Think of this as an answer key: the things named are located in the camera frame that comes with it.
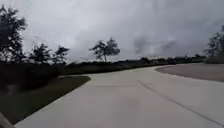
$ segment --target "road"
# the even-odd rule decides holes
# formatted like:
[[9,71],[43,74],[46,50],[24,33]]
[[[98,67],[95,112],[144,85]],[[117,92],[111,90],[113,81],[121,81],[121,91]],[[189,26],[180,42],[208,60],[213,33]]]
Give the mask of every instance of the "road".
[[15,127],[223,128],[224,83],[154,69],[90,75],[90,82]]

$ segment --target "green lawn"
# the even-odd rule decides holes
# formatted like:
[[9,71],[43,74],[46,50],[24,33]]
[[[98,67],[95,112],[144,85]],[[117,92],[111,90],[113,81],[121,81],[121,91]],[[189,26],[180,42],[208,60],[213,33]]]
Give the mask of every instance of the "green lawn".
[[15,124],[89,80],[87,76],[58,78],[40,89],[0,96],[0,112]]

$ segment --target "leafy tree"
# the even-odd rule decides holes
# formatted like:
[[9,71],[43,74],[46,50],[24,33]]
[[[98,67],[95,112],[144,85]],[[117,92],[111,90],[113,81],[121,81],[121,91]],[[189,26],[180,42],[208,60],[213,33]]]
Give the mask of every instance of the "leafy tree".
[[51,59],[50,49],[45,44],[41,44],[40,46],[35,46],[30,53],[29,59],[31,62],[35,64],[46,64]]
[[22,37],[20,32],[25,29],[25,19],[19,19],[16,14],[18,10],[0,9],[0,59],[21,62],[24,58],[22,52]]
[[62,46],[58,46],[57,51],[55,51],[55,53],[53,54],[53,58],[52,61],[54,64],[65,64],[65,56],[68,54],[69,49],[62,47]]
[[120,53],[120,49],[118,48],[118,45],[113,38],[110,38],[106,43],[99,41],[90,50],[94,51],[96,59],[104,59],[105,62],[107,62],[107,56],[115,56]]
[[205,53],[209,57],[224,56],[224,26],[220,32],[217,32],[208,43],[209,48],[205,50]]

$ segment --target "concrete sidewalk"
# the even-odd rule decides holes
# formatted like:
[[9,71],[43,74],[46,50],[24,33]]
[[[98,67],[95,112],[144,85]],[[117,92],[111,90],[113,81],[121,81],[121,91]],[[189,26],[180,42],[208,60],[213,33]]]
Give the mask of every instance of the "concrete sidewalk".
[[92,80],[16,128],[222,128],[224,83],[154,68],[90,75]]

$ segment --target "sky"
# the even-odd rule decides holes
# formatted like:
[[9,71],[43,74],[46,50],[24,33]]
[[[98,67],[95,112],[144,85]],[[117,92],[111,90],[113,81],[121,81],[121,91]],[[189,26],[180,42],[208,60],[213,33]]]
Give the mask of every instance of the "sky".
[[0,0],[27,20],[24,47],[70,48],[69,61],[93,60],[90,49],[113,37],[110,60],[203,53],[224,25],[224,0]]

